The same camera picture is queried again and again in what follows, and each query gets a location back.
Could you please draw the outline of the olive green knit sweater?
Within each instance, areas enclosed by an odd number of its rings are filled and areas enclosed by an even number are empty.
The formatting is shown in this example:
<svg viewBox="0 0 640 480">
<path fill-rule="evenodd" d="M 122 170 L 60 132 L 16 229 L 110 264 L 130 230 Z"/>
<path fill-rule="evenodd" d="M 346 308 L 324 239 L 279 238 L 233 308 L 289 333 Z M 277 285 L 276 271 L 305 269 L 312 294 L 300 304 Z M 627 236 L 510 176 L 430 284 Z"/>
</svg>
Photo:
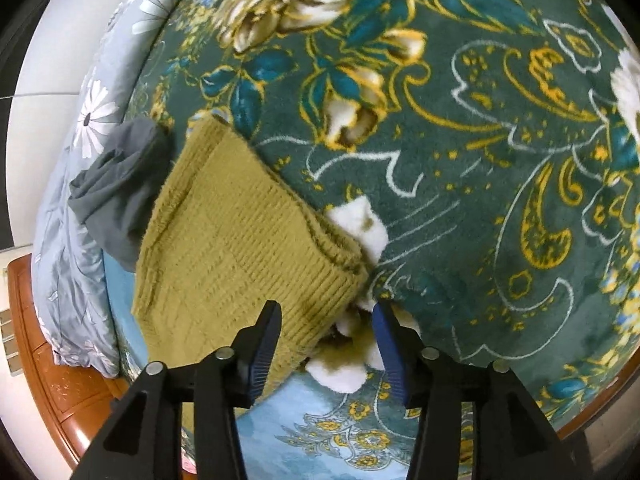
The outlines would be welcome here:
<svg viewBox="0 0 640 480">
<path fill-rule="evenodd" d="M 215 117 L 200 120 L 154 205 L 132 314 L 151 360 L 198 362 L 282 309 L 276 390 L 363 289 L 361 245 L 319 214 Z"/>
</svg>

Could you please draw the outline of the light blue daisy quilt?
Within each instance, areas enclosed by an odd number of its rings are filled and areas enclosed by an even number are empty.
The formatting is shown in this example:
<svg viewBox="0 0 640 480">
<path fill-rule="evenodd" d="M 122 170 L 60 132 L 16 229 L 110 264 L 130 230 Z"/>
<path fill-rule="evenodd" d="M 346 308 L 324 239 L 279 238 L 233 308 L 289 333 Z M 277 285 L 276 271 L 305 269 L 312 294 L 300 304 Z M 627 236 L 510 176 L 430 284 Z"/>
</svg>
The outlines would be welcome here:
<svg viewBox="0 0 640 480">
<path fill-rule="evenodd" d="M 37 214 L 32 301 L 58 365 L 119 373 L 103 251 L 137 251 L 134 230 L 144 185 L 129 185 L 154 136 L 146 119 L 122 122 L 142 66 L 179 0 L 122 0 L 107 24 L 80 89 Z"/>
</svg>

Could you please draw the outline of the grey folded garment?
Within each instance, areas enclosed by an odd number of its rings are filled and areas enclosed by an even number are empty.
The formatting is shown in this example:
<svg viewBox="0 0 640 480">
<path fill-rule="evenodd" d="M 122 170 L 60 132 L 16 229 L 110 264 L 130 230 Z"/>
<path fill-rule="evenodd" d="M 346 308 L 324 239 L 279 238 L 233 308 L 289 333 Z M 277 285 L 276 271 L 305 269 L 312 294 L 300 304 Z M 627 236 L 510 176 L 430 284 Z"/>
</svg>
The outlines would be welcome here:
<svg viewBox="0 0 640 480">
<path fill-rule="evenodd" d="M 116 126 L 103 153 L 70 182 L 68 206 L 104 252 L 136 270 L 154 203 L 171 170 L 172 141 L 154 120 Z"/>
</svg>

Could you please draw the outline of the teal floral plush blanket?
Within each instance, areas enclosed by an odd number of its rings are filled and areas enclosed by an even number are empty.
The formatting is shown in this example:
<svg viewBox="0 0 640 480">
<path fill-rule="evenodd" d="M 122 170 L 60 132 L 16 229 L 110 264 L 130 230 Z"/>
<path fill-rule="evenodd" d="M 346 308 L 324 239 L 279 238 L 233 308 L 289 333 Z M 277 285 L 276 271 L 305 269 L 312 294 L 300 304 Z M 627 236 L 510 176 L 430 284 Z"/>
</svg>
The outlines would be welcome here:
<svg viewBox="0 0 640 480">
<path fill-rule="evenodd" d="M 127 116 L 231 122 L 369 245 L 367 300 L 553 426 L 639 359 L 634 69 L 602 0 L 156 0 Z"/>
</svg>

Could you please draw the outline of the orange wooden bed frame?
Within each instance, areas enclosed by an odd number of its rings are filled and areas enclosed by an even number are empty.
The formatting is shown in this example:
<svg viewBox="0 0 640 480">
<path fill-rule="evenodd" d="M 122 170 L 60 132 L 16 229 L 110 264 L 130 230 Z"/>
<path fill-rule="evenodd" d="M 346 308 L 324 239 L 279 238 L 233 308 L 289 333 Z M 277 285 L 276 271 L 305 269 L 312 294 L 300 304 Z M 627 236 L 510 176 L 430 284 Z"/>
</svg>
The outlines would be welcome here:
<svg viewBox="0 0 640 480">
<path fill-rule="evenodd" d="M 134 382 L 148 354 L 131 314 L 134 276 L 104 258 L 108 302 L 118 341 L 120 376 L 103 377 L 92 367 L 56 365 L 32 299 L 32 256 L 8 264 L 9 306 L 18 356 L 44 424 L 66 462 L 76 467 L 91 439 L 111 414 L 115 400 Z"/>
</svg>

